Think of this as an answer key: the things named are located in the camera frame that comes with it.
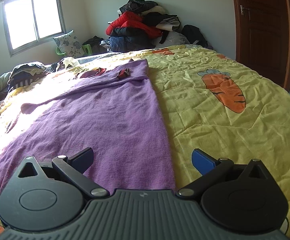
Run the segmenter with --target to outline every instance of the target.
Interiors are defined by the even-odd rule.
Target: window pane
[[[33,0],[40,38],[62,31],[57,0]]]
[[[36,41],[31,0],[16,0],[5,4],[5,14],[13,49]]]

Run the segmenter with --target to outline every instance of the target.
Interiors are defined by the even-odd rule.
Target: red puffer jacket
[[[134,27],[144,30],[150,39],[162,36],[162,31],[155,27],[149,27],[142,23],[142,18],[133,12],[124,12],[117,20],[106,29],[106,35],[110,36],[115,28]]]

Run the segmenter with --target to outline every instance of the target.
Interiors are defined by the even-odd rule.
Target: window sill
[[[52,41],[54,37],[58,37],[58,36],[61,36],[63,34],[66,34],[66,32],[57,33],[57,34],[42,38],[39,41],[33,41],[33,42],[30,42],[30,43],[27,43],[27,44],[25,44],[23,46],[20,46],[20,47],[18,47],[16,49],[13,49],[13,50],[9,51],[9,55],[10,55],[10,57],[13,57],[13,56],[15,56],[15,55],[17,55],[17,54],[19,54],[21,52],[24,52],[24,51],[28,50],[28,49],[31,49],[31,48],[34,48],[34,47],[36,47],[38,45],[41,45],[41,44],[47,43],[49,41]]]

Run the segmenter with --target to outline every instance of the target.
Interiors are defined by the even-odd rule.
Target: brown wooden door
[[[234,0],[236,60],[290,90],[290,0]]]

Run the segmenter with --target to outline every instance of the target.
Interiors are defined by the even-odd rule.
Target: wall
[[[199,27],[218,52],[235,59],[236,32],[233,0],[153,0],[177,14],[182,25]],[[85,0],[87,17],[93,35],[105,38],[107,22],[114,21],[117,10],[128,0]]]
[[[90,31],[85,16],[86,7],[83,0],[61,0],[61,5],[66,30],[71,31],[74,29],[80,42],[89,39]],[[2,7],[0,3],[0,75],[11,71],[14,66],[25,62],[40,61],[44,64],[56,62],[60,58],[56,55],[55,49],[56,44],[52,40],[10,57],[5,38]]]

